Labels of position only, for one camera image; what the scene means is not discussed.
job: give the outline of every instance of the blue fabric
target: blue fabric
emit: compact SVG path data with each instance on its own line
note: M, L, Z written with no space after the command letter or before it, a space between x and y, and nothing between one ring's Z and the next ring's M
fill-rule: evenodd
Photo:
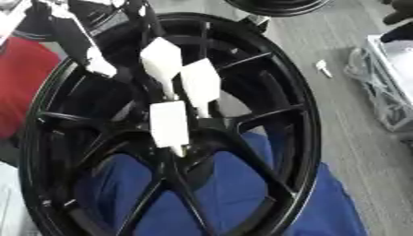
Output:
M266 138L247 133L244 138L269 165L274 165ZM217 232L224 233L256 209L266 195L261 178L228 152L215 155L214 174L196 191L206 216ZM77 185L77 199L89 214L108 228L119 229L150 172L126 155L116 155L93 176ZM143 217L135 231L139 236L201 235L174 193L165 193ZM367 235L351 199L327 166L318 171L317 184L301 215L287 230L288 236Z

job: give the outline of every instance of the wheel rim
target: wheel rim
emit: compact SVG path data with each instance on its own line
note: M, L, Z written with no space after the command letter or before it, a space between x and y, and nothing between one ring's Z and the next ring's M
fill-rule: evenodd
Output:
M256 32L244 29L238 23L200 14L164 15L161 23L167 31L166 38L183 48L183 57L189 55L184 60L191 62L207 53L224 79L223 89L242 100L253 113L235 118L221 117L216 104L213 104L210 106L213 118L189 121L192 145L188 150L188 157L191 158L177 161L168 151L159 149L159 159L155 163L139 159L151 170L154 170L154 165L160 161L168 168L163 169L162 173L158 172L158 178L147 186L146 197L143 194L141 203L136 205L136 209L140 210L137 210L134 216L131 215L131 220L124 224L124 234L119 235L130 235L128 231L135 228L148 205L156 200L164 188L178 193L200 229L213 235L188 188L188 183L185 183L182 177L197 164L204 163L211 153L222 149L236 154L257 171L267 183L270 196L250 218L231 230L229 235L267 235L282 232L296 218L307 199L320 161L319 117L304 79L276 45ZM139 47L136 42L138 35L140 33L137 28L132 29L123 24L101 34L98 39L111 61L130 66L135 62L126 62L126 56L120 53L117 45ZM196 53L187 53L194 49ZM260 74L254 75L254 79L243 77L244 80L235 80L234 77L239 77L234 75L246 75L243 68L260 71ZM138 115L137 122L108 123L102 117L104 115L99 117L99 120L90 120L76 113L69 115L64 111L62 114L62 100L65 100L67 94L76 91L85 77L90 79L93 75L85 73L72 61L66 60L42 86L29 112L22 141L20 178L29 212L45 235L79 235L85 233L82 228L87 228L86 232L91 235L108 235L107 231L97 226L78 206L70 188L74 179L59 179L62 176L53 176L55 173L50 171L51 165L56 169L59 166L56 163L59 161L53 160L54 156L66 156L66 159L69 159L67 154L59 151L67 148L55 147L59 145L59 139L66 138L61 136L65 133L62 130L87 127L99 131L98 135L94 136L95 145L91 144L87 150L82 151L81 159L87 161L80 161L76 165L68 164L70 168L59 169L63 170L62 175L67 174L74 178L106 159L113 148L118 147L116 151L119 152L122 149L119 144L125 140L139 139L139 143L134 145L142 146L137 147L141 157L150 156L148 147L153 146L148 124L145 122L148 109L145 106L146 101L161 100L159 93L154 92L159 91L159 86L151 79L140 81L141 85L144 85L142 90L149 92L142 97L145 101L142 104L144 109ZM286 142L282 163L278 164L275 171L271 171L266 164L259 161L254 151L239 136L239 133L257 124L264 125L270 140L275 132L279 132L280 127L293 126L292 131L288 131L289 142ZM195 154L196 151L200 151L202 155ZM130 154L126 149L120 152ZM50 181L51 178L58 180L63 187L56 190L56 183Z
M226 0L231 5L246 12L271 16L292 17L312 12L329 0Z

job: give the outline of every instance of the another wheel rim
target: another wheel rim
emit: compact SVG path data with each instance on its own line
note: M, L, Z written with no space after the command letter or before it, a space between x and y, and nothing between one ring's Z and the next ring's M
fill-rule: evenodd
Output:
M313 187L316 169L320 161L321 138L319 117L313 97L304 79L297 68L276 45L261 35L258 35L256 32L244 29L243 26L227 19L200 14L169 14L162 16L161 22L167 31L166 38L183 47L183 56L185 56L185 49L193 50L194 45L199 53L191 53L192 56L190 57L203 56L206 51L205 46L207 45L208 50L206 53L208 53L212 62L217 66L221 76L224 78L223 88L232 90L232 92L230 91L232 94L242 94L250 88L242 85L242 83L246 82L225 82L225 79L228 81L231 79L228 77L229 74L232 75L234 71L239 71L242 67L246 66L250 69L261 71L257 78L260 77L262 79L263 77L265 83L258 85L259 83L257 82L257 84L251 86L251 88L262 89L259 91L259 94L262 94L263 98L259 99L259 97L257 97L256 100L249 100L245 103L253 112L261 113L264 119L263 117L259 118L257 116L243 116L241 118L237 117L236 119L216 117L209 120L202 120L197 124L197 127L200 128L198 131L201 133L206 131L207 133L210 132L209 134L213 134L212 136L214 138L225 139L224 143L226 143L226 148L229 146L236 147L232 151L236 152L240 158L244 157L244 161L247 159L247 163L249 163L253 169L260 170L260 175L266 179L266 182L271 182L272 187L268 185L268 192L271 194L271 198L282 203L279 205L269 201L263 202L253 216L232 230L230 235L269 235L281 233L291 221L296 218L303 207ZM116 63L118 59L116 59L114 52L119 50L113 43L116 42L117 45L125 45L127 41L129 43L135 41L138 35L140 35L140 33L137 28L131 29L129 26L123 24L103 33L99 36L99 40L105 54L109 55L108 58ZM139 47L137 41L132 44L135 43L135 47ZM228 57L233 57L234 60L226 61ZM63 62L42 86L28 116L25 136L22 142L20 178L22 181L23 195L27 202L29 212L45 235L79 235L79 233L85 233L85 231L82 230L82 222L80 222L82 220L83 226L85 222L90 224L87 230L89 234L106 235L102 234L106 232L94 225L92 220L87 219L85 221L85 214L78 214L81 212L81 209L74 204L76 202L73 201L74 199L69 197L64 200L56 200L56 197L51 195L52 189L49 189L49 183L45 181L45 177L51 177L48 170L46 170L47 165L45 163L51 161L50 159L53 154L49 154L50 157L48 157L44 151L48 145L54 144L47 141L50 137L45 130L49 130L50 133L49 128L55 128L53 125L49 126L48 120L52 121L52 123L56 123L56 119L65 120L66 122L67 120L77 120L76 125L90 125L97 129L99 129L99 125L103 125L95 121L93 123L86 120L81 121L78 120L76 116L62 116L55 112L58 106L56 106L54 102L64 97L62 95L64 88L72 90L84 75L85 72L77 68L77 65L70 60ZM248 83L253 85L254 80L248 81ZM268 98L264 98L266 93L273 94L274 89L280 88L285 90L284 101L281 101L282 99L278 95L269 95ZM264 103L270 104L269 106L273 109L267 110L265 108L265 113L260 112L265 107L265 105L263 105ZM271 124L277 121L278 124L280 120L283 120L283 124L285 122L294 124L294 131L291 135L293 136L293 141L291 141L293 142L293 153L289 153L288 150L283 153L283 155L286 156L285 160L283 158L283 162L285 163L279 166L277 175L266 170L267 168L263 167L259 161L248 161L251 157L244 155L245 153L250 153L250 156L254 156L255 154L247 145L243 144L241 139L237 138L236 134L238 131L251 128L251 126L254 126L254 122L238 123L239 125L223 125L236 124L239 121L245 122L249 119L250 121L265 121L265 125L267 125L268 121L271 121ZM268 136L271 136L271 133L276 129L272 131L272 128L269 128L269 126L271 125L269 124L268 127L265 127L265 131L268 133ZM136 124L133 124L134 128L130 126L123 127L128 131L125 131L125 133L121 135L122 137L127 138L129 133L134 133L135 135L138 134L142 136L142 140L144 138L145 140L150 140L150 135L146 133L146 124L142 124L138 128L136 128ZM168 158L168 155L169 154L164 155L165 161L171 160ZM168 189L171 189L171 185L175 183L165 179L153 182L147 190L150 193L158 192L160 187L165 183L169 183ZM192 204L188 204L188 206L195 206L195 210L193 210L194 215L197 214L196 212L201 212L201 210L196 209L196 200L191 200L191 193L185 188L185 184L182 185L182 183L178 182L174 186L180 189L174 190L181 192L181 195L186 195L183 199L193 201ZM73 218L74 212L77 213L78 218L76 218L76 216ZM251 218L259 218L260 220L256 222L256 220L251 220ZM205 233L211 234L211 230L208 228L202 216L197 219L200 228L204 229ZM135 228L135 221L136 218L131 221L133 228L125 227L125 234L120 235L130 235L128 234L128 230Z

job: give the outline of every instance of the hand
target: hand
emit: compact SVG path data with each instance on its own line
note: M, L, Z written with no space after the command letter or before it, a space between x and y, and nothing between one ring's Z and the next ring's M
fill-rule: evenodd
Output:
M392 7L395 12L384 18L384 23L393 25L403 20L413 18L413 0L394 0ZM391 30L382 36L382 42L413 40L413 23L407 23Z

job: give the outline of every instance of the white 3d printed block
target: white 3d printed block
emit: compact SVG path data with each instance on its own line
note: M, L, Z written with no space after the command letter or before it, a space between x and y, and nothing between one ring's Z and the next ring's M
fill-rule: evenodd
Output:
M171 147L178 156L189 144L185 103L181 100L150 105L150 131L158 148Z
M183 88L201 117L208 117L207 105L219 99L221 79L209 59L186 65L181 71Z
M142 50L140 57L145 71L162 84L167 97L173 100L172 80L183 67L181 48L158 37Z

